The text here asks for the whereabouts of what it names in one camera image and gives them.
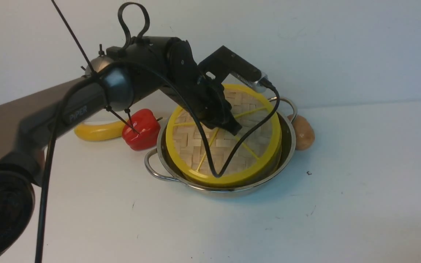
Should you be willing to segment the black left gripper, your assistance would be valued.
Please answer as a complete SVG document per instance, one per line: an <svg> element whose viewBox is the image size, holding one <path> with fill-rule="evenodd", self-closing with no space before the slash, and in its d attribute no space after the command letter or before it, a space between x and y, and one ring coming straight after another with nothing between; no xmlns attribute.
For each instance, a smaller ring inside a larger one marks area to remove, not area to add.
<svg viewBox="0 0 421 263"><path fill-rule="evenodd" d="M224 96L221 84L205 77L200 70L178 70L169 73L174 85L165 84L162 93L188 113L194 112L198 120L209 129L216 127L236 135L242 126L232 114L232 105Z"/></svg>

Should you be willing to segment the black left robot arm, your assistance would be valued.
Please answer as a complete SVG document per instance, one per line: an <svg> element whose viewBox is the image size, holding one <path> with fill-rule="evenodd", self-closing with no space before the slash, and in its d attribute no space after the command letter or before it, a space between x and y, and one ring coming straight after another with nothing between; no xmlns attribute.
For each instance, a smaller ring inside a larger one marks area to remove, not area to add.
<svg viewBox="0 0 421 263"><path fill-rule="evenodd" d="M145 19L132 36L123 19L129 5L138 6ZM122 47L100 50L87 61L87 69L56 102L23 118L13 149L0 159L0 255L20 237L35 207L33 185L40 186L41 200L35 261L42 261L48 188L58 137L105 109L114 115L160 90L190 113L201 129L221 128L236 135L241 125L224 98L221 82L211 80L194 61L188 41L177 37L148 37L150 17L146 8L125 2L118 9L125 35Z"/></svg>

